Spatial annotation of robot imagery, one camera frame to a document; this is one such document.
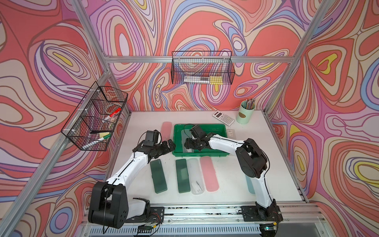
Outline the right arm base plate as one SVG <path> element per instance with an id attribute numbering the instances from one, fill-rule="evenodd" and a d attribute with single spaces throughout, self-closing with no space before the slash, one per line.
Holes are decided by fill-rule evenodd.
<path id="1" fill-rule="evenodd" d="M 263 208 L 261 206 L 242 206 L 238 211 L 245 222 L 277 222 L 283 221 L 280 208 L 277 205 Z"/>

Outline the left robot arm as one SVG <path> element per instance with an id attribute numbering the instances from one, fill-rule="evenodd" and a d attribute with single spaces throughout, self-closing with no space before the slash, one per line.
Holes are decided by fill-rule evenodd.
<path id="1" fill-rule="evenodd" d="M 159 131 L 148 130 L 145 139 L 132 150 L 130 159 L 113 176 L 97 182 L 91 192 L 88 222 L 104 228 L 121 228 L 125 223 L 160 222 L 160 216 L 151 211 L 150 201 L 127 196 L 127 190 L 151 160 L 173 152 L 175 143 L 161 140 Z"/>

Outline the clear frosted pencil case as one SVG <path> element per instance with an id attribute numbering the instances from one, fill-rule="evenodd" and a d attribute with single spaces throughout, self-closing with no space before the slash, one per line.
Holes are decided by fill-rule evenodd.
<path id="1" fill-rule="evenodd" d="M 192 134 L 190 133 L 190 130 L 189 129 L 184 129 L 181 131 L 181 142 L 182 142 L 182 150 L 183 150 L 183 153 L 193 153 L 194 150 L 193 149 L 187 149 L 185 147 L 185 142 L 186 142 L 186 139 L 187 138 L 193 138 Z"/>

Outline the light blue pencil case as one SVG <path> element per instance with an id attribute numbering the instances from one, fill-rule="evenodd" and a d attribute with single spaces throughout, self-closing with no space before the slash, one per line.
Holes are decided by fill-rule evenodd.
<path id="1" fill-rule="evenodd" d="M 247 184 L 247 188 L 248 188 L 248 192 L 255 195 L 255 190 L 254 190 L 254 187 L 253 187 L 253 183 L 252 183 L 252 179 L 249 177 L 249 176 L 245 176 L 246 178 L 246 184 Z"/>

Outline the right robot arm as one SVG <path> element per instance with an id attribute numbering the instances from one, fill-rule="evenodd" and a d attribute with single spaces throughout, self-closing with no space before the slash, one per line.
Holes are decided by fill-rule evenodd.
<path id="1" fill-rule="evenodd" d="M 256 195 L 255 216 L 261 220 L 269 220 L 274 214 L 279 213 L 265 178 L 270 168 L 269 159 L 253 139 L 234 140 L 209 133 L 203 137 L 187 138 L 185 148 L 198 151 L 203 149 L 220 150 L 235 155 L 242 172 L 252 178 Z"/>

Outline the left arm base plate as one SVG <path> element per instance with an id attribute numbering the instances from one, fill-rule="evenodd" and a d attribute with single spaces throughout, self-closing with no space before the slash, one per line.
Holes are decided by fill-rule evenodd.
<path id="1" fill-rule="evenodd" d="M 153 206 L 147 208 L 140 216 L 129 218 L 125 223 L 163 223 L 165 208 L 163 206 Z"/>

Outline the clear box with barcode label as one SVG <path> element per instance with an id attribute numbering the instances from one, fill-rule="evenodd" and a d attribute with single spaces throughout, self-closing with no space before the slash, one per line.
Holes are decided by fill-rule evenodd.
<path id="1" fill-rule="evenodd" d="M 227 136 L 230 139 L 235 139 L 235 130 L 234 129 L 227 129 Z"/>

